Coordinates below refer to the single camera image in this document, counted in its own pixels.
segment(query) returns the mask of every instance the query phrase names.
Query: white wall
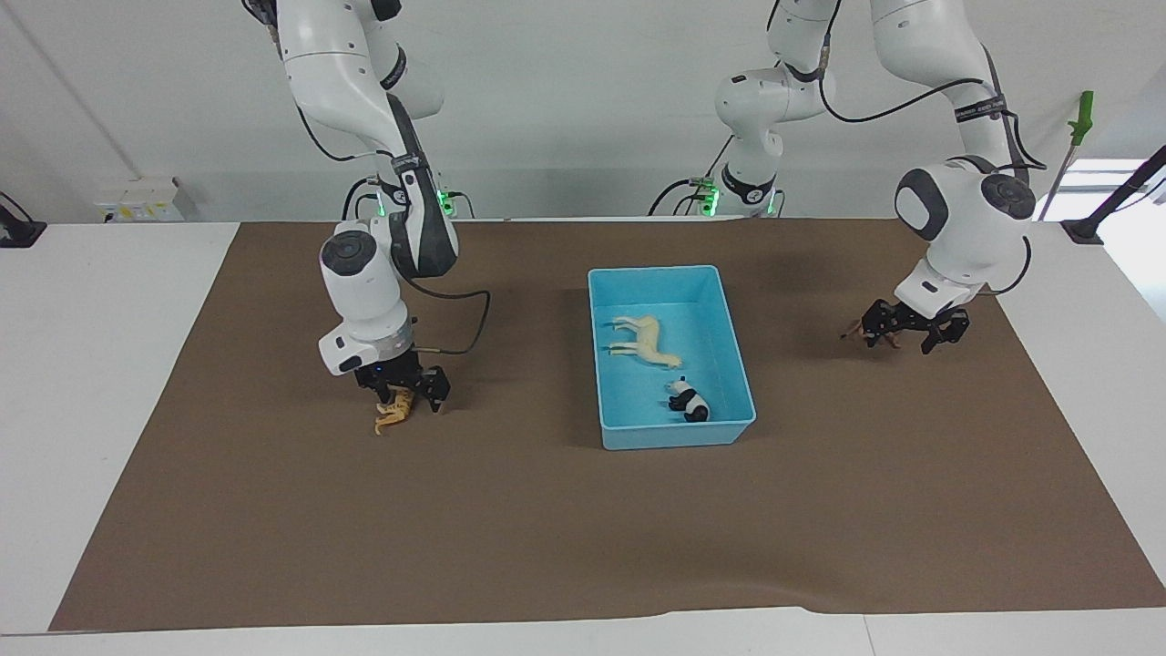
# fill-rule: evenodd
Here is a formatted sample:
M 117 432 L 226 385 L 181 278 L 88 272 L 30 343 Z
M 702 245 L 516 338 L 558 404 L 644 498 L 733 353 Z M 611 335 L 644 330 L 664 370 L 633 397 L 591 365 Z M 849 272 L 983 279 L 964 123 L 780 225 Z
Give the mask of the white wall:
M 1145 158 L 1166 143 L 1166 66 L 1156 75 L 1137 100 L 1100 133 L 1091 134 L 1086 156 Z
M 770 7 L 406 0 L 395 24 L 410 56 L 444 76 L 445 107 L 419 131 L 479 213 L 627 214 L 672 179 L 703 172 L 726 134 L 712 111 L 718 80 L 772 64 Z M 1024 117 L 1026 143 L 1049 163 L 1067 146 L 1063 122 L 1082 89 L 1097 91 L 1104 122 L 1166 58 L 1158 0 L 977 0 L 968 10 Z M 870 31 L 866 3 L 847 2 L 833 56 L 845 112 L 920 91 L 879 66 Z M 71 192 L 50 200 L 28 175 L 10 175 L 23 164 L 8 148 L 0 183 L 50 219 L 96 219 L 77 207 L 96 179 L 128 169 L 177 175 L 204 218 L 328 218 L 367 165 L 312 149 L 265 30 L 233 0 L 0 0 L 0 129 L 16 132 Z M 828 117 L 785 126 L 787 213 L 888 214 L 905 169 L 960 151 L 953 125 L 950 106 L 933 98 L 866 126 Z M 323 137 L 356 148 L 345 135 Z M 1049 177 L 1035 178 L 1038 191 Z
M 45 220 L 75 220 L 89 213 L 79 195 L 29 143 L 0 108 L 0 189 Z

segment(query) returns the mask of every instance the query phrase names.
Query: toy panda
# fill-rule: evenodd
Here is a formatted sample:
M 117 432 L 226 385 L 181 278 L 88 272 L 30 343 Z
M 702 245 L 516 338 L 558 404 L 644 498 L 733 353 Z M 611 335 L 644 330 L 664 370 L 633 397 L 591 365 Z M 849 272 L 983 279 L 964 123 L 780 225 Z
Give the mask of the toy panda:
M 696 394 L 696 390 L 684 381 L 683 376 L 680 378 L 680 381 L 670 383 L 668 392 L 676 395 L 668 397 L 669 410 L 683 412 L 684 421 L 689 423 L 709 421 L 709 404 L 701 395 Z

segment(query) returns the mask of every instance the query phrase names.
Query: green tool handle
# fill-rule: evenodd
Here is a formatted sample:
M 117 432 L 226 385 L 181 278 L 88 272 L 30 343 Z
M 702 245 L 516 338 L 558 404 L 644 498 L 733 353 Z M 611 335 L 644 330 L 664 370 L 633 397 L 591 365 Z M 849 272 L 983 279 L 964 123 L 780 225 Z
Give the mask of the green tool handle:
M 1081 93 L 1077 120 L 1070 120 L 1069 126 L 1073 128 L 1073 144 L 1080 146 L 1086 140 L 1086 134 L 1093 128 L 1093 91 Z

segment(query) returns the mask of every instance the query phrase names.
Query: black cable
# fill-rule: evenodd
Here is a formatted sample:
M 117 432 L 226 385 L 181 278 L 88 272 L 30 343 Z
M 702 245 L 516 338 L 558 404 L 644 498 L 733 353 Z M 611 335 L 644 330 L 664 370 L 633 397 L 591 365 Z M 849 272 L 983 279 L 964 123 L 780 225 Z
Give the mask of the black cable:
M 780 3 L 781 0 L 774 0 L 773 9 L 770 10 L 770 20 L 766 21 L 765 23 L 765 31 L 770 31 L 771 29 L 773 29 L 773 17 L 778 15 L 778 5 Z
M 473 200 L 470 199 L 470 195 L 465 191 L 450 191 L 450 198 L 465 198 L 465 204 L 470 205 L 470 218 L 478 218 L 477 212 L 473 211 Z
M 352 184 L 351 189 L 349 189 L 349 195 L 344 197 L 344 210 L 340 212 L 340 220 L 349 219 L 349 210 L 352 209 L 352 198 L 357 195 L 357 190 L 364 186 L 365 184 L 371 184 L 371 182 L 368 182 L 367 177 L 361 177 L 360 179 L 357 179 L 356 183 Z
M 1166 183 L 1166 177 L 1163 177 L 1161 179 L 1159 179 L 1158 184 L 1154 184 L 1153 189 L 1150 189 L 1149 191 L 1146 191 L 1145 196 L 1142 196 L 1140 198 L 1138 198 L 1137 200 L 1133 200 L 1132 203 L 1124 204 L 1124 205 L 1117 207 L 1116 210 L 1114 210 L 1114 213 L 1128 210 L 1128 209 L 1132 207 L 1133 205 L 1140 203 L 1142 200 L 1145 200 L 1150 196 L 1153 196 L 1156 191 L 1158 191 L 1159 189 L 1161 189 L 1163 183 Z
M 1028 163 L 1028 162 L 1019 162 L 1019 163 L 1010 163 L 1010 164 L 998 165 L 998 167 L 996 167 L 996 168 L 992 169 L 992 172 L 1003 172 L 1005 170 L 1019 170 L 1021 168 L 1028 168 L 1028 169 L 1035 169 L 1035 170 L 1045 170 L 1046 169 L 1046 167 L 1044 164 L 1034 164 L 1034 163 Z
M 478 289 L 477 291 L 469 291 L 465 294 L 443 294 L 441 291 L 434 291 L 433 289 L 427 289 L 421 284 L 417 284 L 412 277 L 402 275 L 401 280 L 405 280 L 405 282 L 408 285 L 413 287 L 414 289 L 421 291 L 427 296 L 431 296 L 444 301 L 459 301 L 465 298 L 472 298 L 473 296 L 484 296 L 486 298 L 486 302 L 482 308 L 482 318 L 478 319 L 478 332 L 473 334 L 473 341 L 470 343 L 469 347 L 462 351 L 430 350 L 430 348 L 417 348 L 414 351 L 419 353 L 433 353 L 437 355 L 469 355 L 470 352 L 473 351 L 473 347 L 478 346 L 478 340 L 482 339 L 482 333 L 486 330 L 486 319 L 490 317 L 490 301 L 492 299 L 490 289 Z
M 714 157 L 712 163 L 709 164 L 709 169 L 704 171 L 704 177 L 710 177 L 712 175 L 712 169 L 717 168 L 717 163 L 721 161 L 721 157 L 725 156 L 725 151 L 729 149 L 729 143 L 732 143 L 732 134 L 729 135 L 729 139 L 725 139 L 725 144 L 721 146 L 721 151 L 717 153 L 716 157 Z M 689 213 L 691 211 L 693 211 L 693 202 L 689 200 L 688 206 L 684 207 L 684 213 Z
M 21 206 L 21 204 L 17 203 L 15 198 L 13 198 L 12 196 L 9 196 L 8 193 L 5 193 L 3 191 L 0 191 L 0 198 L 3 198 L 6 200 L 8 200 L 9 203 L 12 203 L 12 205 L 14 207 L 16 207 L 17 210 L 20 210 L 20 213 L 24 214 L 24 218 L 27 218 L 29 223 L 35 223 L 35 220 L 33 219 L 33 214 L 28 213 L 28 210 L 26 210 L 23 206 Z
M 732 143 L 732 134 L 729 135 L 729 139 L 725 139 L 725 144 L 721 146 L 721 151 L 717 153 L 716 158 L 714 158 L 712 163 L 709 164 L 709 170 L 704 171 L 704 177 L 712 175 L 712 169 L 717 168 L 717 163 L 721 161 L 721 157 L 725 156 L 725 150 L 729 149 L 729 143 Z
M 1024 248 L 1025 248 L 1024 268 L 1020 269 L 1020 275 L 1017 276 L 1016 281 L 1009 284 L 1007 287 L 1000 289 L 999 291 L 984 291 L 977 295 L 998 296 L 1000 294 L 1006 294 L 1012 289 L 1016 289 L 1020 284 L 1020 281 L 1024 280 L 1025 275 L 1028 275 L 1028 266 L 1032 263 L 1032 241 L 1028 240 L 1027 234 L 1024 235 Z
M 689 209 L 684 210 L 687 212 L 687 211 L 691 210 L 693 202 L 694 200 L 700 200 L 700 199 L 701 199 L 701 195 L 700 193 L 693 193 L 691 196 L 684 196 L 683 198 L 680 199 L 679 203 L 676 203 L 675 209 L 672 210 L 672 214 L 673 216 L 680 216 L 680 205 L 684 204 L 684 200 L 688 200 L 688 207 Z
M 660 195 L 656 196 L 656 199 L 652 203 L 652 207 L 648 210 L 648 216 L 655 213 L 656 207 L 660 206 L 660 203 L 663 202 L 663 199 L 668 196 L 668 193 L 672 193 L 673 191 L 680 189 L 686 184 L 691 184 L 691 181 L 688 179 L 687 177 L 684 179 L 677 179 L 673 182 L 663 191 L 660 191 Z
M 817 80 L 817 94 L 819 94 L 819 97 L 822 98 L 822 105 L 826 106 L 826 111 L 830 112 L 830 115 L 833 115 L 834 118 L 841 120 L 842 122 L 851 122 L 851 124 L 854 124 L 854 122 L 870 122 L 872 120 L 878 120 L 880 118 L 886 118 L 886 117 L 888 117 L 888 115 L 891 115 L 891 114 L 893 114 L 895 112 L 900 112 L 900 111 L 902 111 L 902 110 L 905 110 L 905 108 L 914 105 L 915 103 L 919 103 L 921 100 L 926 100 L 927 98 L 930 98 L 932 96 L 934 96 L 936 93 L 942 93 L 943 91 L 947 91 L 948 89 L 951 89 L 953 86 L 958 86 L 961 84 L 984 84 L 983 79 L 978 79 L 978 78 L 975 78 L 975 77 L 961 77 L 960 79 L 953 79 L 951 82 L 948 82 L 947 84 L 942 84 L 940 86 L 936 86 L 935 89 L 932 89 L 930 91 L 927 91 L 926 93 L 920 93 L 919 96 L 915 96 L 911 100 L 907 100 L 906 103 L 900 103 L 900 104 L 891 107 L 890 110 L 884 110 L 881 112 L 878 112 L 877 114 L 870 114 L 870 115 L 866 115 L 866 117 L 850 118 L 850 117 L 844 117 L 844 115 L 840 114 L 837 111 L 835 111 L 835 108 L 833 106 L 830 106 L 830 100 L 828 100 L 826 98 L 826 87 L 822 85 L 824 79 L 826 79 L 826 77 L 823 76 L 823 77 L 819 78 L 819 80 Z
M 1020 154 L 1033 163 L 1032 168 L 1035 168 L 1038 170 L 1048 170 L 1048 165 L 1045 162 L 1032 156 L 1028 153 L 1028 149 L 1024 147 L 1024 141 L 1020 139 L 1020 117 L 1017 115 L 1016 112 L 1009 112 L 1009 111 L 1003 112 L 1003 114 L 1012 119 L 1012 125 L 1013 125 L 1012 134 L 1016 135 L 1017 137 L 1017 148 L 1020 149 Z
M 834 35 L 834 23 L 835 23 L 835 21 L 838 20 L 838 10 L 841 8 L 842 8 L 842 0 L 838 0 L 834 5 L 834 13 L 830 15 L 830 22 L 827 23 L 827 27 L 826 27 L 826 36 L 822 38 L 822 48 L 823 49 L 828 48 L 830 45 L 830 38 Z M 850 118 L 850 117 L 844 117 L 844 115 L 840 114 L 837 111 L 834 110 L 833 106 L 830 106 L 830 100 L 828 100 L 826 98 L 826 86 L 823 86 L 826 84 L 826 70 L 819 70 L 819 73 L 820 75 L 817 77 L 817 93 L 822 98 L 822 105 L 826 106 L 826 111 L 830 112 L 830 115 L 833 115 L 834 118 L 841 120 L 842 122 L 851 122 L 851 124 L 855 124 L 855 122 L 870 122 L 872 120 L 878 120 L 880 118 L 888 117 L 888 115 L 891 115 L 891 114 L 893 114 L 895 112 L 900 112 L 900 111 L 902 111 L 902 110 L 905 110 L 905 108 L 914 105 L 915 103 L 920 103 L 920 101 L 922 101 L 922 100 L 925 100 L 927 98 L 930 98 L 932 96 L 934 96 L 936 93 L 942 93 L 943 91 L 947 91 L 948 89 L 951 89 L 953 86 L 958 86 L 961 84 L 984 84 L 983 79 L 978 79 L 978 78 L 975 78 L 975 77 L 962 77 L 960 79 L 954 79 L 951 82 L 948 82 L 947 84 L 942 84 L 940 86 L 936 86 L 935 89 L 932 89 L 930 91 L 921 93 L 921 94 L 912 98 L 911 100 L 907 100 L 906 103 L 901 103 L 899 105 L 895 105 L 895 106 L 891 107 L 890 110 L 881 111 L 881 112 L 879 112 L 877 114 L 871 114 L 871 115 L 866 115 L 866 117 Z
M 380 196 L 377 193 L 365 193 L 357 198 L 357 216 L 360 216 L 360 200 L 377 200 L 377 213 L 380 213 Z
M 296 111 L 296 113 L 300 114 L 300 122 L 303 124 L 303 128 L 308 131 L 308 136 L 311 137 L 311 142 L 315 143 L 316 148 L 319 149 L 321 153 L 324 153 L 324 155 L 328 158 L 332 160 L 333 162 L 351 162 L 352 160 L 354 160 L 357 157 L 365 156 L 365 155 L 343 155 L 342 156 L 342 155 L 333 155 L 332 153 L 329 153 L 328 148 L 325 148 L 324 144 L 319 142 L 319 139 L 316 139 L 316 133 L 311 129 L 311 126 L 308 125 L 308 117 L 303 115 L 303 110 L 301 110 L 300 106 L 296 105 L 295 111 Z M 373 150 L 373 151 L 377 153 L 378 155 L 385 155 L 386 157 L 389 157 L 389 158 L 393 157 L 393 153 L 389 153 L 388 150 Z

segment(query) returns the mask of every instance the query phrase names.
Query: blue plastic tray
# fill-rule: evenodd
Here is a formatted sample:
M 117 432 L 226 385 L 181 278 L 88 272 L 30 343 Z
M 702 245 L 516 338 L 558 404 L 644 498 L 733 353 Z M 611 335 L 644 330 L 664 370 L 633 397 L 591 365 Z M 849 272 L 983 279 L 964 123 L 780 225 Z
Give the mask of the blue plastic tray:
M 588 289 L 605 449 L 726 445 L 757 419 L 715 266 L 597 268 L 588 274 Z M 614 331 L 612 318 L 648 313 L 660 320 L 659 351 L 679 355 L 680 369 L 606 352 L 612 343 L 635 341 L 631 332 Z M 689 424 L 668 410 L 667 386 L 681 376 L 708 402 L 709 422 Z

